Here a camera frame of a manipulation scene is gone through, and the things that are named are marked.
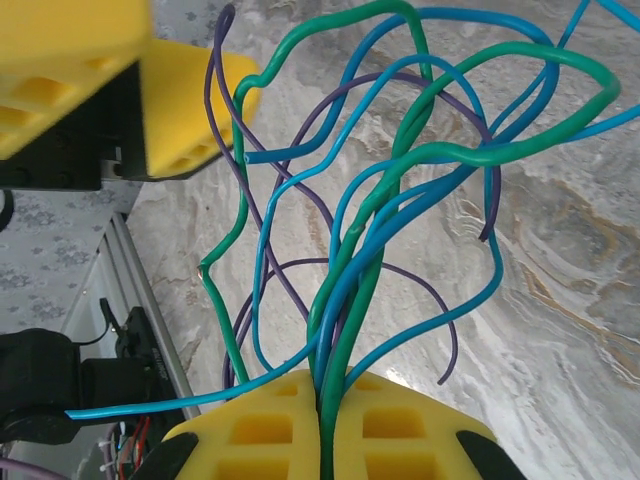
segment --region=wire bundle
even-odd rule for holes
[[[598,3],[628,26],[640,31],[640,20],[624,7],[612,0],[598,0]],[[561,143],[602,133],[640,115],[640,106],[635,106],[607,120],[592,123],[605,107],[618,96],[620,84],[615,75],[604,65],[584,55],[564,49],[588,5],[589,0],[581,1],[560,41],[554,46],[551,39],[539,27],[516,16],[462,8],[425,7],[415,9],[401,0],[377,0],[344,12],[317,17],[299,25],[279,44],[264,71],[260,75],[250,75],[243,79],[233,93],[229,92],[226,87],[222,66],[222,46],[233,23],[235,10],[232,5],[225,7],[216,24],[215,48],[212,51],[206,72],[204,104],[212,132],[238,181],[241,195],[238,216],[233,228],[202,260],[199,267],[203,285],[214,304],[228,350],[223,373],[225,389],[191,398],[143,405],[69,411],[67,412],[69,416],[87,419],[113,415],[139,415],[226,400],[268,383],[308,357],[318,395],[323,478],[331,478],[332,441],[338,408],[344,393],[353,385],[358,376],[381,356],[402,343],[434,328],[448,325],[453,348],[449,366],[439,380],[439,383],[444,382],[451,374],[457,357],[457,336],[453,321],[477,308],[498,288],[503,275],[503,265],[494,233],[494,225],[500,200],[500,165],[539,153]],[[266,150],[242,121],[242,105],[248,91],[251,88],[266,88],[276,77],[295,45],[304,38],[317,32],[341,28],[388,13],[396,15],[380,23],[362,40],[346,66],[339,86],[310,113],[292,144],[287,148]],[[500,26],[525,35],[531,42],[506,42],[493,45],[454,67],[446,60],[429,53],[427,39],[421,24],[423,20],[429,19],[478,22]],[[386,33],[404,23],[409,26],[417,53],[394,62],[384,72],[356,77],[358,67],[369,49]],[[531,85],[491,125],[487,126],[478,96],[464,75],[488,60],[505,55],[528,56],[542,59],[546,63]],[[420,67],[420,76],[402,71],[403,68],[415,64]],[[434,79],[431,71],[432,65],[439,67],[445,73]],[[551,100],[558,84],[560,65],[587,73],[600,85],[601,90],[578,111],[559,124],[526,140],[514,140],[535,121]],[[215,120],[215,112],[213,112],[210,102],[214,73],[223,99],[234,119],[233,153],[226,148],[222,141]],[[334,219],[322,199],[304,182],[321,174],[332,164],[359,118],[390,80],[412,84],[421,89],[421,93],[397,129],[390,159],[367,168],[353,179],[338,204]],[[454,81],[462,87],[472,108],[465,106],[460,100],[445,91],[445,88]],[[339,131],[324,160],[301,173],[295,175],[290,173],[291,161],[315,151],[329,137],[344,106],[348,91],[356,86],[372,82],[373,85],[369,87],[367,94]],[[528,100],[540,85],[542,86],[530,105],[512,123],[501,128],[504,121]],[[472,123],[482,138],[480,145],[476,148],[468,148],[452,143],[433,142],[414,147],[418,135],[430,118],[436,95],[459,110]],[[327,108],[329,111],[317,133],[303,142],[312,124]],[[256,151],[245,152],[245,139]],[[270,164],[278,173],[264,219],[251,195],[247,169],[252,164],[260,163]],[[455,165],[455,169],[451,173],[425,184],[400,191],[400,180],[409,169],[417,165],[441,163],[452,163]],[[486,216],[480,240],[488,243],[493,257],[494,273],[488,284],[474,297],[449,310],[440,295],[425,280],[399,267],[385,263],[383,261],[384,247],[406,225],[450,195],[479,168],[484,171],[484,211]],[[366,179],[377,173],[382,173],[381,179],[362,202],[353,223],[341,238],[343,218],[350,199]],[[298,189],[317,205],[331,231],[328,258],[299,259],[282,265],[275,258],[269,242],[271,226],[278,200],[292,187]],[[225,254],[240,236],[249,212],[260,228],[253,290],[232,325],[222,295],[209,272],[211,266]],[[356,250],[358,241],[365,231],[364,242]],[[307,309],[294,286],[287,279],[284,270],[296,265],[312,263],[328,263],[329,271],[311,307]],[[443,313],[391,337],[367,354],[347,374],[347,365],[353,345],[383,268],[408,277],[423,286],[435,298]],[[282,283],[302,317],[307,320],[306,345],[291,359],[276,367],[269,364],[262,352],[258,328],[260,301],[267,282],[273,277],[277,277]],[[253,380],[249,379],[240,354],[240,345],[248,335],[249,329],[252,331],[256,355],[267,370],[264,375]],[[238,379],[239,385],[237,386],[234,386],[234,377]]]

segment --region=marble surface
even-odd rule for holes
[[[300,21],[362,2],[235,3],[238,17],[226,49],[266,65],[278,41]],[[557,40],[577,3],[455,0],[447,5],[515,13]],[[623,3],[640,13],[638,1]],[[158,32],[206,44],[222,4],[156,1]],[[280,147],[291,140],[308,112],[337,84],[351,52],[373,24],[318,35],[294,50],[265,92],[255,122],[264,144]],[[520,38],[501,28],[471,23],[429,21],[425,28],[432,51],[454,63],[479,48]],[[380,41],[363,70],[379,70],[411,53],[407,38],[407,30],[400,29]],[[592,5],[570,47],[604,61],[620,77],[624,93],[605,115],[637,103],[640,56],[633,52],[640,52],[640,37]],[[509,58],[492,61],[469,78],[489,118],[495,118],[539,68],[539,62]],[[557,96],[532,131],[557,122],[595,92],[585,76],[566,68],[562,74]],[[361,89],[349,97],[348,112],[362,95]],[[386,87],[335,164],[309,182],[330,208],[335,209],[354,175],[387,158],[395,127],[415,95],[397,84]],[[458,321],[461,354],[453,377],[442,387],[436,385],[450,354],[446,329],[411,341],[372,369],[486,422],[530,479],[640,477],[639,131],[640,122],[635,121],[504,168],[498,237],[505,278],[490,301]],[[467,145],[478,141],[470,125],[443,104],[438,104],[423,138]],[[326,150],[327,146],[300,160],[295,171],[317,163]],[[445,170],[415,169],[403,186]],[[268,166],[251,167],[250,178],[264,208],[273,172]],[[364,186],[354,205],[371,186]],[[482,226],[480,196],[481,178],[472,177],[398,235],[387,249],[387,261],[424,275],[450,305],[472,296],[491,274],[488,249],[477,241]],[[221,387],[224,347],[196,266],[231,228],[237,202],[238,188],[221,161],[188,181],[146,185],[128,221],[197,393]],[[354,212],[349,210],[347,220]],[[275,252],[282,262],[327,254],[325,225],[311,202],[296,191],[282,198],[273,231]],[[257,235],[250,221],[241,239],[212,269],[232,316],[249,294]],[[304,266],[289,272],[310,304],[326,271]],[[278,363],[302,345],[303,322],[276,283],[269,286],[263,305],[265,354]],[[436,313],[434,301],[417,286],[383,273],[353,361],[392,333]],[[243,353],[250,373],[259,374],[249,346]]]

